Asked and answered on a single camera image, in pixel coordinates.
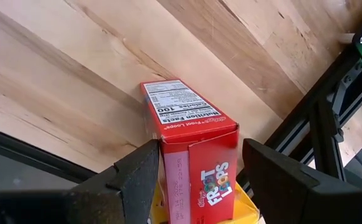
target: yellow object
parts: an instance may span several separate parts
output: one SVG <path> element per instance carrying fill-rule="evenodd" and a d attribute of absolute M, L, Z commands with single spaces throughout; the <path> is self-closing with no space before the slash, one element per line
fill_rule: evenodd
<path fill-rule="evenodd" d="M 235 195 L 236 196 L 235 207 L 233 211 L 233 220 L 226 220 L 220 222 L 220 224 L 258 223 L 258 220 L 260 218 L 259 211 L 238 183 L 236 183 Z M 168 221 L 167 212 L 162 204 L 162 201 L 162 194 L 160 191 L 160 187 L 157 183 L 150 211 L 151 224 L 160 224 Z"/>

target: wood grain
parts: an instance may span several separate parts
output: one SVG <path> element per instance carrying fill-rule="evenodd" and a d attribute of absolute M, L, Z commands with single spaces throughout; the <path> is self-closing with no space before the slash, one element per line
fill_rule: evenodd
<path fill-rule="evenodd" d="M 155 62 L 235 119 L 243 136 L 264 141 L 280 124 L 274 111 L 158 2 L 78 2 L 102 27 L 135 43 Z"/>
<path fill-rule="evenodd" d="M 264 142 L 359 26 L 362 0 L 0 0 L 0 131 L 99 172 L 146 141 L 140 82 L 181 78 Z M 343 162 L 362 108 L 344 131 Z"/>
<path fill-rule="evenodd" d="M 222 0 L 159 2 L 278 116 L 285 118 L 302 99 L 302 92 L 260 45 L 260 39 L 256 40 L 250 33 L 250 30 L 257 32 L 256 26 L 261 27 L 261 24 L 255 24 L 253 30 L 246 24 L 246 28 L 245 22 Z M 269 24 L 276 26 L 275 22 L 269 21 Z M 262 35 L 268 39 L 270 33 Z M 284 99 L 283 102 L 279 103 L 278 98 Z"/>

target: kellogg's logo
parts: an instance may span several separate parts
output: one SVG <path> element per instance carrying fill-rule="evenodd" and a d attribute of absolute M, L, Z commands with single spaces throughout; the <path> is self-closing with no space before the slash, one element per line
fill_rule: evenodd
<path fill-rule="evenodd" d="M 229 167 L 227 162 L 217 165 L 215 169 L 208 172 L 201 171 L 201 181 L 204 184 L 204 191 L 200 191 L 199 206 L 204 206 L 204 198 L 207 198 L 210 206 L 220 202 L 224 197 L 232 193 L 231 183 L 228 173 L 225 172 Z"/>
<path fill-rule="evenodd" d="M 226 120 L 226 117 L 220 117 L 220 118 L 209 118 L 209 119 L 206 119 L 204 122 L 205 123 L 210 123 L 210 122 L 222 122 L 222 121 L 225 121 Z"/>

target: black metal frame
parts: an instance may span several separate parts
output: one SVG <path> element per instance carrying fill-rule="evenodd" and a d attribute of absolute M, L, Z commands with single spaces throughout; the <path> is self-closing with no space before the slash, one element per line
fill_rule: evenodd
<path fill-rule="evenodd" d="M 338 148 L 338 143 L 343 141 L 341 127 L 361 105 L 362 30 L 265 145 L 303 164 L 309 164 L 315 157 L 319 171 L 345 181 Z M 251 194 L 244 170 L 237 175 L 237 181 Z"/>
<path fill-rule="evenodd" d="M 0 132 L 0 155 L 77 184 L 97 173 Z"/>
<path fill-rule="evenodd" d="M 79 184 L 70 190 L 0 191 L 0 223 L 148 219 L 158 175 L 158 140 L 148 141 L 99 174 L 3 133 L 0 155 Z"/>
<path fill-rule="evenodd" d="M 362 223 L 362 185 L 326 175 L 253 139 L 244 139 L 242 155 L 266 223 Z M 362 183 L 358 176 L 348 178 Z"/>

